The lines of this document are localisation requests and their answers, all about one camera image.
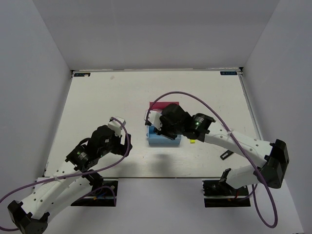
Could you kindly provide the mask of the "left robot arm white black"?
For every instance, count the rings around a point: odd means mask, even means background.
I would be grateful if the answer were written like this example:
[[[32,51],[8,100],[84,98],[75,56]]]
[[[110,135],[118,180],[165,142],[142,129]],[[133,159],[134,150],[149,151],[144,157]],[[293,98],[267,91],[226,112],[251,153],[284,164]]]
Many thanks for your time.
[[[111,194],[115,203],[112,185],[99,174],[99,169],[93,167],[107,154],[125,159],[131,149],[131,136],[125,129],[125,121],[111,118],[91,137],[81,140],[48,179],[38,181],[39,187],[34,192],[7,206],[11,220],[23,234],[42,234],[57,214],[85,197]]]

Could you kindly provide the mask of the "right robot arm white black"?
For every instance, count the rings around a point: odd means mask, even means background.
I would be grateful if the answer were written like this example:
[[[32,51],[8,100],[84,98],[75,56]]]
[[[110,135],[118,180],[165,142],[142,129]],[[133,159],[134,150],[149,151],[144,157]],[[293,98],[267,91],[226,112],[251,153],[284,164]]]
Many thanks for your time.
[[[250,160],[250,165],[226,169],[216,187],[225,194],[251,184],[266,182],[269,188],[279,189],[290,162],[287,145],[248,137],[227,130],[213,117],[197,113],[190,115],[179,105],[171,103],[161,112],[150,111],[147,120],[157,135],[174,140],[182,135],[191,140],[213,144]]]

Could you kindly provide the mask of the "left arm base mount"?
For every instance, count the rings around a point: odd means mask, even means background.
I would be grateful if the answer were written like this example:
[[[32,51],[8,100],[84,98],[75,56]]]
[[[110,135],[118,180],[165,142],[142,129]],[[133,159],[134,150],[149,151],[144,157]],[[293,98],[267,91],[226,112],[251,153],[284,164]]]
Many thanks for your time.
[[[105,180],[102,188],[93,194],[80,198],[71,204],[72,207],[115,207],[117,200],[118,180]]]

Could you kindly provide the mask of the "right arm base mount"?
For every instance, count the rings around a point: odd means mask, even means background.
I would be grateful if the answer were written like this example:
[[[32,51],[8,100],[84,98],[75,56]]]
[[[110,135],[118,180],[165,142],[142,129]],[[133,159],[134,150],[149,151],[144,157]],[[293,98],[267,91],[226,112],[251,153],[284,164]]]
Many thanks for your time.
[[[219,187],[218,180],[203,180],[202,189],[205,208],[250,207],[250,192],[247,186],[237,190],[225,191]]]

